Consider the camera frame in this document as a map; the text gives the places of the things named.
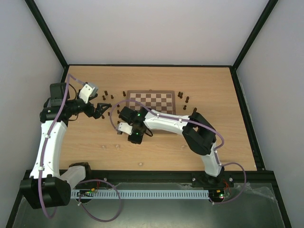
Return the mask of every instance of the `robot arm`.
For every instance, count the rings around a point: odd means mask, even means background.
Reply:
[[[224,169],[217,163],[217,152],[214,150],[216,137],[215,134],[203,127],[188,123],[182,120],[193,120],[208,127],[213,128],[208,121],[199,113],[193,112],[190,116],[171,115],[141,108],[140,111],[133,111],[124,107],[120,112],[119,118],[126,121],[120,123],[118,130],[128,134],[128,140],[132,143],[141,144],[147,129],[165,130],[182,135],[192,151],[201,156],[205,165],[205,172],[212,177],[218,177]]]
[[[41,121],[41,140],[37,159],[30,178],[22,180],[20,190],[30,203],[31,207],[41,208],[38,197],[38,177],[39,171],[42,172],[42,192],[46,207],[55,207],[67,205],[70,201],[71,189],[73,189],[81,180],[86,177],[86,164],[69,167],[67,172],[62,176],[59,174],[59,158],[61,152],[61,144],[66,133],[69,118],[72,115],[85,113],[88,117],[98,119],[111,106],[110,104],[98,103],[95,108],[90,100],[96,98],[98,87],[92,83],[85,83],[84,87],[79,91],[77,99],[66,100],[63,110],[55,123],[52,132],[48,135],[51,124],[57,116],[60,106],[63,102],[66,83],[51,84],[48,99],[50,106],[45,104],[40,113]],[[45,138],[48,138],[45,149],[43,148]],[[45,151],[43,166],[40,166],[40,158],[42,151]]]

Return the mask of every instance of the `cable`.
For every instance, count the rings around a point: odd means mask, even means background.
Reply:
[[[114,111],[114,109],[120,104],[120,103],[123,103],[123,102],[135,102],[137,104],[139,104],[141,107],[143,107],[144,109],[146,109],[149,113],[151,113],[152,115],[155,115],[157,116],[156,113],[152,112],[149,108],[147,108],[146,106],[144,106],[142,103],[138,102],[138,101],[135,101],[135,100],[132,100],[132,99],[128,99],[128,100],[123,100],[123,101],[120,101],[118,102],[117,104],[113,105],[111,111],[110,111],[110,122],[111,122],[111,125],[113,126],[113,128],[119,132],[119,130],[115,127],[113,121],[112,121],[112,113]],[[192,120],[185,120],[185,119],[180,119],[180,118],[176,118],[176,117],[171,117],[171,116],[166,116],[166,115],[159,115],[159,117],[161,118],[165,118],[165,119],[169,119],[169,120],[176,120],[176,121],[182,121],[182,122],[188,122],[188,123],[191,123],[191,124],[195,124],[195,125],[198,125],[200,127],[203,127],[211,132],[213,132],[214,134],[216,134],[222,141],[222,143],[220,145],[218,145],[217,147],[214,148],[214,150],[216,151],[217,149],[221,148],[223,145],[224,145],[224,138],[223,136],[217,132],[216,130],[214,130],[213,128],[211,127],[208,127],[204,124],[201,124],[201,123],[198,123],[196,121],[192,121]]]
[[[83,184],[83,183],[88,183],[88,182],[93,182],[93,181],[97,181],[97,183],[99,183],[99,182],[106,183],[107,185],[111,186],[111,187],[116,191],[116,194],[117,194],[118,199],[119,199],[119,207],[118,207],[117,213],[116,213],[116,214],[114,215],[114,217],[111,218],[111,219],[108,219],[108,220],[99,219],[99,218],[96,218],[95,216],[93,216],[93,215],[84,207],[84,205],[81,203],[80,200],[81,200],[81,197],[82,197],[83,194],[81,194],[81,195],[79,196],[78,203],[79,203],[79,205],[82,206],[82,208],[85,210],[85,212],[88,214],[88,216],[90,216],[92,219],[94,219],[94,220],[96,220],[96,221],[98,221],[98,222],[111,222],[111,221],[115,220],[115,219],[119,216],[119,214],[122,212],[122,208],[123,208],[123,207],[122,207],[122,199],[120,198],[120,194],[119,194],[117,188],[116,188],[114,185],[112,185],[111,183],[109,183],[109,182],[107,182],[107,181],[105,181],[105,180],[99,180],[99,179],[87,180],[87,181],[84,180],[84,181],[79,182],[78,184]]]
[[[153,137],[153,132],[149,128],[147,128],[147,131],[145,131],[145,134],[149,137]]]
[[[83,81],[80,81],[79,79],[75,78],[73,75],[69,74],[69,76],[74,79],[76,82],[78,82],[79,84],[82,84],[83,86],[85,85],[85,83]]]
[[[74,86],[72,86],[71,84],[69,84],[69,86],[70,86],[70,87],[72,87],[72,88],[73,88],[73,90],[75,91],[75,97],[74,97],[74,99],[73,99],[73,100],[76,100],[76,98],[77,98],[77,91],[76,91],[75,87],[74,87]]]
[[[70,119],[69,119],[69,121],[75,121],[75,120],[77,120],[77,119],[78,119],[78,116],[79,116],[79,113],[77,113],[76,119],[74,119],[74,120],[70,120]]]
[[[63,107],[65,106],[65,102],[67,100],[66,98],[67,98],[67,93],[68,93],[68,86],[69,86],[69,83],[70,83],[70,77],[73,78],[76,81],[79,81],[78,79],[76,79],[75,77],[73,77],[71,74],[67,75],[66,88],[65,88],[65,93],[64,93],[63,99],[62,99],[62,103],[61,103],[60,109],[59,109],[59,111],[58,111],[55,119],[53,120],[51,126],[49,127],[49,130],[47,132],[48,136],[51,135],[53,127],[54,127],[55,123],[57,122],[57,120],[58,120],[58,118],[59,118],[59,116],[60,116],[60,114],[61,114],[61,112],[63,110]],[[43,142],[43,145],[42,145],[41,156],[40,156],[40,164],[39,164],[40,167],[43,167],[43,160],[44,160],[44,154],[45,154],[46,147],[47,147],[47,142],[48,142],[48,138],[46,137],[44,139],[44,142]],[[38,195],[39,195],[39,201],[40,201],[41,208],[43,210],[44,215],[47,218],[51,219],[51,218],[54,217],[57,208],[54,209],[54,212],[53,212],[52,215],[48,214],[46,206],[45,206],[44,201],[43,201],[43,196],[42,196],[42,172],[43,172],[43,170],[39,170],[39,176],[38,176]]]

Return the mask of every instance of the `purple cable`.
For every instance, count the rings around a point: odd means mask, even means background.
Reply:
[[[119,130],[115,127],[115,125],[114,125],[114,123],[113,123],[113,121],[112,121],[112,113],[113,113],[114,109],[115,109],[120,103],[123,103],[123,102],[135,102],[135,103],[139,104],[141,107],[143,107],[144,109],[146,109],[146,110],[147,110],[149,113],[151,113],[152,115],[157,116],[156,113],[152,112],[149,108],[147,108],[146,106],[144,106],[142,103],[140,103],[140,102],[138,102],[138,101],[135,101],[135,100],[132,100],[132,99],[120,101],[120,102],[118,102],[117,104],[115,104],[115,105],[112,107],[111,111],[110,111],[110,122],[111,122],[111,125],[113,126],[113,128],[114,128],[117,132],[119,132]],[[176,121],[179,121],[179,120],[180,120],[180,118],[175,118],[175,117],[170,117],[170,116],[165,116],[165,115],[159,115],[159,117],[165,118],[165,119],[169,119],[169,120],[176,120]],[[213,128],[208,127],[208,126],[206,126],[206,125],[204,125],[204,124],[198,123],[198,122],[196,122],[196,121],[192,121],[192,120],[181,119],[181,121],[182,121],[182,122],[188,122],[188,123],[191,123],[191,124],[198,125],[198,126],[200,126],[200,127],[206,128],[207,130],[209,130],[209,131],[213,132],[214,134],[216,134],[216,135],[221,139],[222,143],[221,143],[220,145],[218,145],[217,147],[215,147],[214,150],[217,150],[217,149],[221,148],[221,147],[224,145],[224,138],[223,138],[223,136],[222,136],[219,132],[217,132],[216,130],[214,130]]]
[[[67,98],[67,93],[68,93],[68,85],[70,83],[70,77],[73,78],[74,80],[78,80],[76,79],[75,77],[73,77],[71,74],[68,74],[67,75],[67,80],[66,80],[66,90],[65,90],[65,93],[64,93],[64,96],[63,96],[63,100],[62,100],[62,103],[61,103],[61,106],[60,106],[60,109],[55,117],[55,119],[53,120],[51,126],[49,127],[49,130],[47,132],[47,134],[50,136],[51,132],[52,132],[52,129],[55,125],[55,123],[57,122],[62,110],[63,110],[63,107],[65,106],[65,102],[66,102],[66,98]],[[45,138],[44,139],[44,142],[43,142],[43,146],[42,146],[42,150],[41,150],[41,156],[40,156],[40,166],[42,167],[43,166],[43,160],[44,160],[44,154],[45,154],[45,150],[46,150],[46,147],[47,147],[47,142],[48,142],[48,138]],[[39,200],[40,200],[40,204],[41,204],[41,208],[43,210],[43,213],[44,215],[51,219],[54,217],[55,213],[56,213],[56,210],[57,208],[54,209],[54,212],[52,215],[49,215],[48,212],[47,212],[47,209],[46,209],[46,206],[44,204],[44,201],[43,201],[43,196],[42,196],[42,170],[39,170],[39,176],[38,176],[38,194],[39,194]]]
[[[70,77],[71,77],[72,79],[74,79],[76,82],[82,84],[83,86],[85,85],[85,83],[84,83],[83,81],[80,81],[79,79],[75,78],[75,77],[74,77],[73,75],[71,75],[71,74],[69,74],[69,75],[70,75]]]
[[[120,194],[119,194],[117,188],[116,188],[114,185],[112,185],[111,183],[109,183],[109,182],[107,182],[107,181],[104,181],[104,180],[98,180],[98,179],[87,180],[87,181],[84,180],[84,181],[79,182],[78,184],[83,184],[83,183],[88,183],[88,182],[93,182],[93,181],[98,181],[98,182],[106,183],[107,185],[111,186],[111,187],[116,191],[116,194],[117,194],[118,199],[119,199],[118,211],[117,211],[117,213],[114,215],[113,218],[108,219],[108,220],[102,220],[102,219],[96,218],[96,217],[93,216],[90,212],[88,212],[88,210],[84,207],[83,204],[81,204],[81,206],[82,206],[82,208],[85,210],[85,212],[88,214],[88,216],[90,216],[92,219],[94,219],[94,220],[96,220],[96,221],[98,221],[98,222],[111,222],[111,221],[113,221],[114,219],[116,219],[116,218],[119,216],[119,214],[122,212],[122,208],[123,208],[123,207],[122,207],[122,199],[120,198]],[[84,195],[84,194],[81,194],[81,195],[79,196],[79,198],[78,198],[78,202],[79,202],[79,203],[81,203],[80,200],[81,200],[81,197],[82,197],[83,195]]]

